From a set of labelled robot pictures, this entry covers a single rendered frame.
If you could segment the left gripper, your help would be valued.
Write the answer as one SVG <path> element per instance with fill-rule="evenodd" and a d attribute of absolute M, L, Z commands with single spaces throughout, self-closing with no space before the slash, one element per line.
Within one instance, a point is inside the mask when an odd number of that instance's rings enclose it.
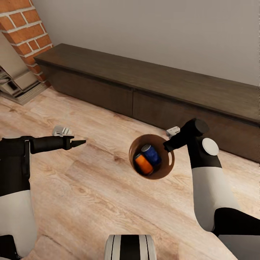
<path fill-rule="evenodd" d="M 86 143 L 85 140 L 73 140 L 70 142 L 70 139 L 75 138 L 75 136 L 63 135 L 63 136 L 46 136 L 44 137 L 47 143 L 46 151 L 53 151 L 58 149 L 70 150 L 74 147 Z"/>

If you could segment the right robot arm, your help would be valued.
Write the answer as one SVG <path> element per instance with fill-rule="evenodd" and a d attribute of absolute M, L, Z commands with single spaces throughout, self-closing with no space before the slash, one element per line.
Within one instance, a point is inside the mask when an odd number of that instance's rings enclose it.
<path fill-rule="evenodd" d="M 208 131 L 205 121 L 193 118 L 181 129 L 167 129 L 169 140 L 163 144 L 168 152 L 188 147 L 199 225 L 214 233 L 238 260 L 260 260 L 260 220 L 242 212 L 217 156 L 218 145 L 201 137 Z"/>

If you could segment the robot trunk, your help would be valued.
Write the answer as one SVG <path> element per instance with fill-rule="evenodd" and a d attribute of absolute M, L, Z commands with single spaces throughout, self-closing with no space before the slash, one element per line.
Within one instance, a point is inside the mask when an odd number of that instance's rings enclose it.
<path fill-rule="evenodd" d="M 110 234 L 103 260 L 157 260 L 150 234 Z"/>

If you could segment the trash can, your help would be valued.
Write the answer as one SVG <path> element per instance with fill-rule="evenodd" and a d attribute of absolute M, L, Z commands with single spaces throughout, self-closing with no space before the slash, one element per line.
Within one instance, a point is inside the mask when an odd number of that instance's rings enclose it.
<path fill-rule="evenodd" d="M 169 165 L 169 152 L 165 149 L 165 146 L 163 144 L 165 142 L 167 142 L 167 140 L 155 134 L 142 135 L 134 140 L 129 150 L 129 161 L 132 168 L 141 177 L 146 178 L 148 180 L 159 180 L 165 178 L 167 175 L 171 173 L 175 163 L 175 155 L 174 151 L 171 151 L 172 163 L 171 165 Z M 134 162 L 134 156 L 136 156 L 138 153 L 141 153 L 141 149 L 147 144 L 151 144 L 162 159 L 161 163 L 155 168 L 155 171 L 153 171 L 153 173 L 150 175 L 144 175 L 141 169 L 138 166 L 136 166 Z"/>

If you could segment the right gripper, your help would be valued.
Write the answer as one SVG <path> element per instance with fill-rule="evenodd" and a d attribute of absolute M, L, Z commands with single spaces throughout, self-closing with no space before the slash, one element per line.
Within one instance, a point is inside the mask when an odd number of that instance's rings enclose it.
<path fill-rule="evenodd" d="M 178 134 L 178 133 L 177 133 Z M 168 140 L 167 142 L 163 143 L 164 146 L 165 146 L 165 149 L 168 151 L 168 152 L 171 152 L 175 149 L 179 149 L 183 146 L 185 146 L 185 144 L 181 144 L 178 139 L 177 139 L 177 134 L 172 137 L 170 140 Z"/>

